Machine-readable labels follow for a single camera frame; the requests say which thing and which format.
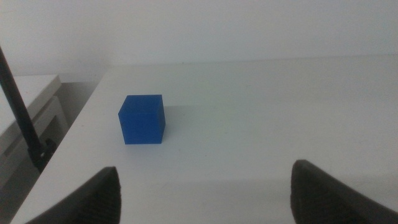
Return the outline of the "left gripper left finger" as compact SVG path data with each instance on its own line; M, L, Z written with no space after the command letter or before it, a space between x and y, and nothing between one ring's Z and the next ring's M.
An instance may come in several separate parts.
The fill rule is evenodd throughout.
M105 167L50 209L30 220L37 224L112 223L121 218L121 186L115 167Z

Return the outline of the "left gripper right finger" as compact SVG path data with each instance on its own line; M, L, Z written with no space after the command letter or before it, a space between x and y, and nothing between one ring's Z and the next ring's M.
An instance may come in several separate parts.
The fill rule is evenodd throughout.
M397 223L397 212L307 160L292 166L290 208L296 223Z

